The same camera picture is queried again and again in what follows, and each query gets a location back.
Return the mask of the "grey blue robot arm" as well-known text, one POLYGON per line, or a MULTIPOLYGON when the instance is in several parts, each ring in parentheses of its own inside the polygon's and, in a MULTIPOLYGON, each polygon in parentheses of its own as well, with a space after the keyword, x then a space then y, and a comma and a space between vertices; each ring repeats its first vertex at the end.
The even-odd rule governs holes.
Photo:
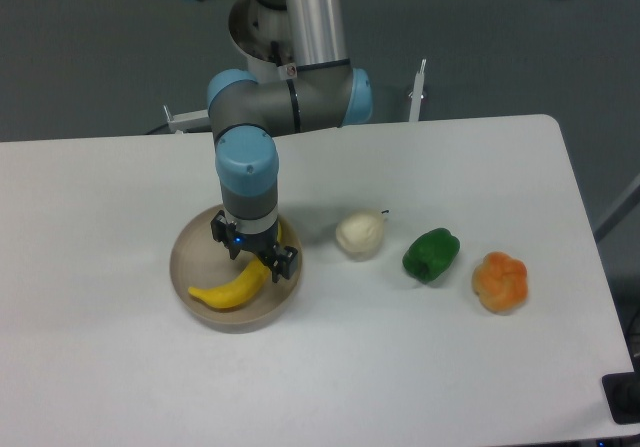
POLYGON ((276 238, 274 140, 367 122, 372 88, 367 73, 350 62, 340 0, 238 0, 234 10, 276 77, 264 82, 250 71, 229 69, 209 82, 207 115, 222 194, 212 236, 230 257, 252 253, 273 280, 290 279, 299 254, 276 238))

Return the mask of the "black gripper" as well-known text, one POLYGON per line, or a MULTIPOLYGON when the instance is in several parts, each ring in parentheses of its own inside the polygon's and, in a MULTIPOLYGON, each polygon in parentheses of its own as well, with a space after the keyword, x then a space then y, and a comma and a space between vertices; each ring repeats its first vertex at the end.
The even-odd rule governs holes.
POLYGON ((241 252, 256 255, 271 272, 271 280, 290 280, 299 268, 299 251, 278 242, 278 223, 257 234, 240 232, 233 221, 228 221, 224 210, 219 210, 210 222, 212 237, 221 243, 235 260, 241 252))

